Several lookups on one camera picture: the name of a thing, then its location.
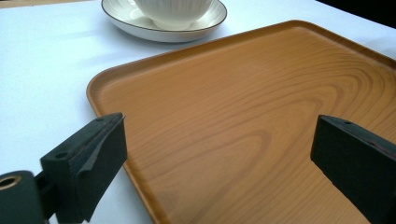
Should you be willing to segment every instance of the wooden tray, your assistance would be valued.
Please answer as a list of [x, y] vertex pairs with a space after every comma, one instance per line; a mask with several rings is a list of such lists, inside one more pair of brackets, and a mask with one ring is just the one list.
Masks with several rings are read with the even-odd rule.
[[396, 62], [304, 21], [107, 69], [87, 94], [126, 116], [155, 223], [367, 223], [310, 160], [318, 115], [396, 142]]

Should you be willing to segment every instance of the white saucer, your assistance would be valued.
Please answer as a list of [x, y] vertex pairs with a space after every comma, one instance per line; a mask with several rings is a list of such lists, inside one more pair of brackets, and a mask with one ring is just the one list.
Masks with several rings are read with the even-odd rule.
[[227, 17], [226, 7], [214, 0], [206, 14], [184, 31], [166, 31], [154, 25], [134, 0], [102, 0], [102, 9], [110, 21], [128, 34], [159, 42], [187, 42], [213, 32]]

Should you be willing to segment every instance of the tray rim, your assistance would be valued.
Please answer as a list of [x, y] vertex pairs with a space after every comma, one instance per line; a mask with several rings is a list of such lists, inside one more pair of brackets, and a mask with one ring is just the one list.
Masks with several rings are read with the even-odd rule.
[[[129, 68], [131, 66], [136, 66], [136, 65], [142, 66], [141, 69], [149, 69], [149, 65], [152, 64], [153, 62], [163, 63], [166, 65], [167, 63], [176, 61], [177, 59], [175, 59], [175, 58], [181, 58], [181, 57], [179, 57], [179, 55], [183, 54], [184, 52], [189, 52], [189, 51], [194, 52], [194, 51], [198, 50], [198, 53], [200, 53], [200, 52], [202, 52], [202, 50], [205, 51], [205, 49], [211, 50], [213, 48], [210, 48], [210, 47], [216, 46], [216, 45], [220, 45], [219, 48], [223, 48], [223, 45], [232, 44], [235, 41], [235, 39], [243, 38], [246, 35], [255, 35], [257, 32], [266, 32], [264, 35], [271, 34], [273, 32], [273, 30], [276, 30], [277, 27], [279, 27], [279, 26], [286, 26], [287, 29], [296, 28], [296, 27], [305, 28], [309, 31], [312, 31], [312, 32], [318, 34], [318, 35], [329, 38], [330, 40], [335, 41], [338, 44], [340, 44], [344, 47], [347, 47], [348, 49], [354, 50], [354, 51], [358, 52], [359, 55], [363, 55], [363, 56], [368, 57], [378, 63], [382, 63], [385, 66], [390, 67], [391, 69], [396, 69], [396, 61], [384, 54], [381, 54], [377, 51], [374, 51], [372, 49], [364, 47], [363, 45], [361, 45], [359, 43], [356, 43], [350, 39], [347, 39], [341, 35], [338, 35], [332, 31], [329, 31], [321, 26], [318, 26], [318, 25], [312, 23], [312, 22], [291, 20], [291, 21], [283, 21], [283, 22], [273, 24], [270, 26], [265, 26], [262, 28], [246, 31], [246, 32], [236, 34], [236, 35], [225, 36], [225, 37], [222, 37], [222, 38], [219, 38], [216, 40], [212, 40], [212, 41], [209, 41], [209, 42], [206, 42], [203, 44], [186, 47], [184, 49], [171, 50], [171, 51], [168, 51], [165, 53], [150, 56], [150, 57], [140, 59], [137, 61], [133, 61], [130, 63], [123, 63], [123, 64], [120, 64], [120, 65], [117, 65], [114, 67], [107, 68], [106, 70], [103, 70], [102, 72], [100, 72], [96, 76], [94, 76], [93, 79], [89, 82], [89, 84], [87, 86], [87, 90], [86, 90], [86, 94], [87, 94], [89, 103], [92, 106], [92, 109], [96, 116], [104, 115], [104, 113], [99, 108], [99, 105], [95, 103], [94, 92], [92, 92], [92, 89], [95, 89], [95, 87], [94, 87], [95, 83], [98, 81], [101, 82], [102, 80], [104, 80], [105, 82], [108, 82], [108, 81], [111, 81], [112, 79], [118, 79], [118, 76], [121, 76], [121, 77], [126, 76], [123, 73], [114, 74], [113, 76], [104, 76], [108, 73], [117, 71], [119, 69], [122, 70], [123, 68]], [[133, 172], [131, 170], [132, 168], [127, 166], [126, 162], [123, 164], [123, 168], [124, 168], [125, 172], [128, 174], [129, 179], [134, 184], [134, 187], [136, 188], [136, 192], [139, 195], [139, 198], [142, 200], [143, 204], [145, 205], [145, 207], [150, 215], [151, 220], [154, 223], [162, 223], [162, 222], [169, 223], [166, 213], [161, 208], [156, 207], [154, 209], [153, 205], [151, 203], [149, 203], [148, 199], [145, 197], [145, 195], [143, 195], [143, 193], [142, 193], [143, 190], [140, 188], [140, 184], [138, 184], [136, 177], [133, 175]]]

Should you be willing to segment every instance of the saucer rim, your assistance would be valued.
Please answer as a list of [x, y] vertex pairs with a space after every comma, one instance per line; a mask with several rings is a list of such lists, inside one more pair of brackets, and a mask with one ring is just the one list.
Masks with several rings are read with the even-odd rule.
[[222, 24], [222, 23], [225, 21], [225, 19], [227, 18], [227, 16], [228, 16], [227, 7], [226, 7], [220, 0], [213, 0], [213, 1], [219, 2], [219, 3], [222, 5], [222, 7], [224, 8], [224, 10], [225, 10], [224, 18], [223, 18], [221, 21], [217, 22], [216, 24], [211, 25], [211, 26], [208, 26], [208, 27], [206, 27], [206, 28], [196, 29], [196, 30], [171, 31], [171, 30], [163, 30], [163, 29], [160, 29], [160, 28], [158, 28], [158, 30], [157, 30], [157, 29], [152, 29], [152, 28], [137, 26], [137, 25], [134, 25], [134, 24], [125, 22], [125, 21], [121, 21], [121, 20], [119, 20], [119, 19], [113, 17], [112, 15], [110, 15], [110, 14], [105, 10], [105, 7], [104, 7], [104, 2], [105, 2], [105, 1], [108, 1], [108, 0], [102, 0], [102, 1], [101, 1], [101, 2], [102, 2], [102, 3], [101, 3], [102, 10], [107, 14], [107, 16], [109, 16], [109, 17], [112, 18], [113, 20], [122, 22], [122, 23], [124, 23], [124, 24], [126, 24], [126, 25], [133, 26], [133, 27], [135, 27], [135, 28], [137, 28], [137, 29], [144, 29], [144, 30], [148, 30], [148, 31], [155, 31], [155, 32], [161, 32], [161, 33], [172, 33], [172, 34], [176, 34], [176, 33], [194, 33], [194, 32], [209, 30], [209, 29], [212, 29], [212, 28], [214, 28], [214, 27], [219, 26], [220, 24]]

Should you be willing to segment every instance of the white table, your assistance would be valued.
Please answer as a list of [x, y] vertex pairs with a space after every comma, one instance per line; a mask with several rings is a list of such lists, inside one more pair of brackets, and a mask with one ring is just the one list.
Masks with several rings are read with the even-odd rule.
[[[41, 171], [39, 159], [95, 118], [90, 80], [119, 64], [288, 20], [310, 21], [396, 59], [396, 29], [314, 0], [223, 0], [225, 22], [191, 43], [165, 44], [124, 33], [100, 1], [0, 9], [0, 175]], [[91, 223], [150, 223], [121, 169]], [[57, 223], [55, 216], [50, 223]]]

